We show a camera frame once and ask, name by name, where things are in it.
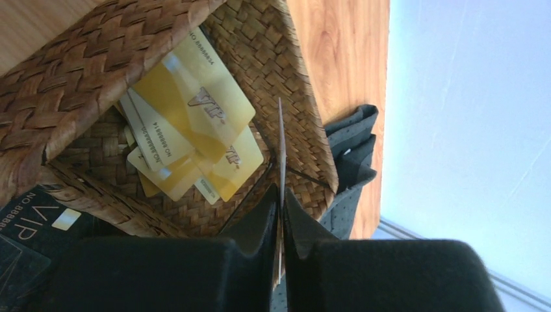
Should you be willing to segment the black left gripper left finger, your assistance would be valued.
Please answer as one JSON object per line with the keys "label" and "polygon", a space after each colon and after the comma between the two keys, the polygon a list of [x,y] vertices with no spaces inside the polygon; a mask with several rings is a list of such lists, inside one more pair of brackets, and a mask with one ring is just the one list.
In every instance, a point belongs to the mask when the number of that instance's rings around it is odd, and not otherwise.
{"label": "black left gripper left finger", "polygon": [[278,188],[209,239],[101,237],[73,247],[41,311],[268,311]]}

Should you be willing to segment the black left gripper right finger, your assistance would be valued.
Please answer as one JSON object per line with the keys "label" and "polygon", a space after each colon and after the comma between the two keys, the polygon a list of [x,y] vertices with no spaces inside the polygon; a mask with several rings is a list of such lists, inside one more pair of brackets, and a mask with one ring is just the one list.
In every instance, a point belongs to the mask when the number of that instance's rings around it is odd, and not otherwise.
{"label": "black left gripper right finger", "polygon": [[340,240],[284,193],[289,311],[502,311],[478,254],[458,240]]}

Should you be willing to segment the gold VIP card lower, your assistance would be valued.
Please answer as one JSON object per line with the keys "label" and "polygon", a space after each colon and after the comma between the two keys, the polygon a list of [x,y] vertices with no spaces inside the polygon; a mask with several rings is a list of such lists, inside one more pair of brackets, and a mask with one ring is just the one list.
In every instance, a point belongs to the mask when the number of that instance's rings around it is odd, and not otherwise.
{"label": "gold VIP card lower", "polygon": [[252,130],[246,127],[214,164],[194,151],[153,171],[145,162],[140,148],[130,152],[127,160],[171,200],[180,200],[189,188],[196,185],[210,191],[204,196],[210,204],[214,204],[218,198],[228,202],[263,163],[264,157]]}

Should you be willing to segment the dark grey dotted cloth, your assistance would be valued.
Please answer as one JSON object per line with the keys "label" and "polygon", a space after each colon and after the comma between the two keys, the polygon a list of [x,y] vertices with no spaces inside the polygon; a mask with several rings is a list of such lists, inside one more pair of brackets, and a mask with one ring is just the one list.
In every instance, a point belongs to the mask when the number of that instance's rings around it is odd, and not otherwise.
{"label": "dark grey dotted cloth", "polygon": [[339,185],[321,218],[309,216],[289,188],[280,192],[288,275],[272,293],[271,311],[356,311],[363,303],[353,289],[366,285],[368,269],[361,258],[368,253],[368,243],[349,236],[361,191],[377,174],[371,168],[377,116],[377,107],[361,105],[351,116],[326,126]]}

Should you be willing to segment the woven wicker basket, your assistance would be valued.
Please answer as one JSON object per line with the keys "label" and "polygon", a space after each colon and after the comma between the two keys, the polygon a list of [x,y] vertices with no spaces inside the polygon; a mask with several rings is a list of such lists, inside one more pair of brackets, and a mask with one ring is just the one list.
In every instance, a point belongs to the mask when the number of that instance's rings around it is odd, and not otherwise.
{"label": "woven wicker basket", "polygon": [[286,1],[1,2],[1,205],[201,237],[273,184],[339,184]]}

